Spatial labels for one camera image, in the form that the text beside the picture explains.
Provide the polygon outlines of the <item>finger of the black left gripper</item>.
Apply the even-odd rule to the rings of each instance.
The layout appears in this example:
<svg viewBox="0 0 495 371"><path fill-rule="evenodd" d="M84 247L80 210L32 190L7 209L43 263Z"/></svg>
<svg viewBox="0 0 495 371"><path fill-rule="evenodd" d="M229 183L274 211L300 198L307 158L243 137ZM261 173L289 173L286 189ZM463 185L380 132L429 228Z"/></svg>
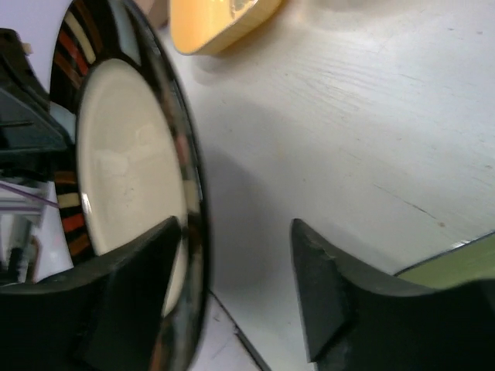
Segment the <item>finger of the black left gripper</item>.
<svg viewBox="0 0 495 371"><path fill-rule="evenodd" d="M39 170L66 151L66 132L13 29L1 29L1 167Z"/></svg>

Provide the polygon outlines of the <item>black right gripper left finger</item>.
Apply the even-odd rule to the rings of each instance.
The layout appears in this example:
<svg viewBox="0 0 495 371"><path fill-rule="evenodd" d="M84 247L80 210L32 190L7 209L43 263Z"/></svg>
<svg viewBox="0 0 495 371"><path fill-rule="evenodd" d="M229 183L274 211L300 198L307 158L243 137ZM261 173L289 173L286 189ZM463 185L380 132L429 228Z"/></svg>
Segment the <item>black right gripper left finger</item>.
<svg viewBox="0 0 495 371"><path fill-rule="evenodd" d="M1 288L3 370L147 370L181 239L170 217L36 284Z"/></svg>

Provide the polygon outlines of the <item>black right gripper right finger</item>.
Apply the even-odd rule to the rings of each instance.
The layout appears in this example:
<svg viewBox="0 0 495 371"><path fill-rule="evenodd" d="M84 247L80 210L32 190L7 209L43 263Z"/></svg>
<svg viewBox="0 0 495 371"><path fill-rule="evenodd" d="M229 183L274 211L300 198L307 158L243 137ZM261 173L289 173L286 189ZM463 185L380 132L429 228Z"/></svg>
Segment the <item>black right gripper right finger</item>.
<svg viewBox="0 0 495 371"><path fill-rule="evenodd" d="M290 227L306 354L319 370L492 370L494 281L432 288Z"/></svg>

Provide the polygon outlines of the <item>round black striped plate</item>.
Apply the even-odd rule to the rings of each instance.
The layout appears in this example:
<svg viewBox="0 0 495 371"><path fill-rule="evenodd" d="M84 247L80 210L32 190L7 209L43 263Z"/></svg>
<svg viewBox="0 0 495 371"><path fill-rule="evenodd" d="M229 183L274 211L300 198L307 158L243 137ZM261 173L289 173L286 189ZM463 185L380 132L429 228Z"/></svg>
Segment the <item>round black striped plate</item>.
<svg viewBox="0 0 495 371"><path fill-rule="evenodd" d="M211 271L200 146L167 52L132 1L73 1L53 53L52 116L70 136L54 186L74 265L174 217L182 236L150 370L188 370L199 348Z"/></svg>

